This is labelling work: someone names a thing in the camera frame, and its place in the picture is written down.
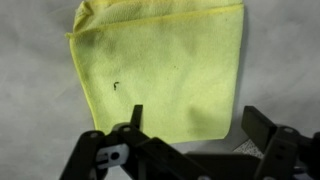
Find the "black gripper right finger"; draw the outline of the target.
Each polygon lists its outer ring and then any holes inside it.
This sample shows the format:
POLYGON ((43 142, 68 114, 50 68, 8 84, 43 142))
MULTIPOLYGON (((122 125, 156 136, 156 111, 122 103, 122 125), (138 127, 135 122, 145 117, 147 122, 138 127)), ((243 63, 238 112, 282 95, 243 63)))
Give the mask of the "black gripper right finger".
POLYGON ((276 125, 254 106, 244 107, 241 127, 263 154, 255 180, 293 180, 299 173, 320 180, 320 132, 305 137, 276 125))

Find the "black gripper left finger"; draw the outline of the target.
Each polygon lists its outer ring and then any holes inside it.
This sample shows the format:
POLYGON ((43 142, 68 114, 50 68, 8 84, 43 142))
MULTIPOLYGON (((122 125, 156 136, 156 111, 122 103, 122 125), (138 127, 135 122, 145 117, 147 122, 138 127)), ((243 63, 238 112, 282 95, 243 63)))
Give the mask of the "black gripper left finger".
POLYGON ((214 175, 159 138, 141 130, 143 107, 136 105, 128 123, 109 134, 83 133, 59 180, 104 180, 120 167, 132 180, 214 180, 214 175))

